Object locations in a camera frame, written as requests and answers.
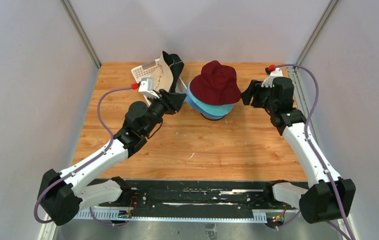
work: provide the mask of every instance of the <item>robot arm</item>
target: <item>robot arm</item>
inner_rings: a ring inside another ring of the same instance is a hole
[[[129,196],[123,195],[125,191],[129,192],[130,186],[120,177],[96,185],[88,184],[113,165],[138,152],[147,143],[155,126],[163,122],[163,115],[177,113],[186,97],[185,93],[169,93],[163,89],[156,94],[158,98],[152,99],[149,107],[142,101],[129,106],[123,126],[113,136],[109,149],[105,151],[108,147],[106,144],[76,165],[60,172],[50,169],[43,175],[38,196],[51,184],[71,174],[49,190],[40,202],[56,225],[66,224],[80,210],[88,207],[120,201],[122,198],[126,201],[129,199]],[[90,162],[101,153],[103,155]],[[82,165],[86,166],[75,172]]]
[[[294,186],[285,180],[270,182],[266,192],[270,202],[284,202],[300,209],[308,223],[317,223],[340,219],[341,213],[327,171],[337,185],[342,199],[344,212],[349,214],[356,187],[351,179],[343,179],[328,162],[318,144],[310,138],[327,169],[323,168],[316,153],[305,136],[306,118],[294,107],[294,85],[290,78],[283,77],[282,71],[276,68],[263,81],[252,80],[248,89],[241,94],[244,105],[263,108],[270,116],[270,121],[279,134],[289,143],[300,161],[307,176],[309,189]]]

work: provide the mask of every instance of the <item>red cap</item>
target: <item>red cap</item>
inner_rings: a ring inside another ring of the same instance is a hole
[[[194,97],[209,105],[235,104],[241,99],[237,72],[216,60],[202,67],[201,74],[191,81],[189,88]]]

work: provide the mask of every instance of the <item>wooden table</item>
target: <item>wooden table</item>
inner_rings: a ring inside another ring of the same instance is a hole
[[[109,140],[108,133],[97,119],[97,103],[105,92],[135,83],[131,69],[141,64],[102,64],[73,164]],[[200,74],[204,64],[185,63],[180,76],[186,85]],[[264,80],[264,69],[270,65],[224,64],[235,68],[242,92],[252,79]],[[145,101],[136,90],[115,92],[104,99],[101,115],[113,133],[122,127],[125,113],[135,101]],[[184,103],[178,114],[164,116],[161,130],[138,153],[100,177],[115,176],[127,179],[306,180],[297,157],[272,126],[269,115],[263,109],[244,106],[242,101],[219,121],[204,119]]]

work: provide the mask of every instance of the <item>white basket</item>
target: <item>white basket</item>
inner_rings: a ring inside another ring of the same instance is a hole
[[[132,68],[131,72],[132,72],[133,78],[135,78],[135,81],[137,83],[139,83],[139,82],[141,82],[142,78],[150,77],[151,74],[154,72],[154,70],[157,67],[159,67],[159,60],[160,60],[160,58]],[[144,69],[146,66],[153,65],[154,63],[155,63],[155,66]],[[175,92],[180,93],[180,94],[184,94],[186,91],[187,91],[187,86],[182,81],[181,77],[179,77],[179,79],[176,83]],[[147,97],[144,96],[144,98],[145,98],[145,101],[147,102],[147,104],[150,105],[151,102],[147,99]]]

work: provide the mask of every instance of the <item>cyan hat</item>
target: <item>cyan hat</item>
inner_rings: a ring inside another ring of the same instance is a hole
[[[205,117],[207,117],[207,118],[209,118],[209,119],[219,120],[219,119],[225,117],[225,115],[223,115],[223,116],[215,116],[215,115],[209,114],[208,112],[204,111],[204,110],[201,109],[199,106],[197,106],[197,104],[196,104],[195,102],[193,102],[193,100],[188,96],[188,94],[186,95],[185,102],[186,102],[191,108],[197,110],[198,112],[200,112],[202,115],[204,115]]]
[[[191,85],[191,82],[189,82],[188,84],[188,88],[186,89],[186,95],[187,95],[187,99],[191,99],[192,102],[199,107],[199,109],[203,110],[204,112],[206,112],[207,114],[209,115],[213,115],[213,116],[225,116],[227,115],[228,113],[230,113],[230,111],[232,110],[232,108],[234,107],[234,104],[225,104],[225,105],[209,105],[209,104],[206,104],[200,100],[198,100],[194,95],[193,93],[191,92],[190,90],[190,85]]]

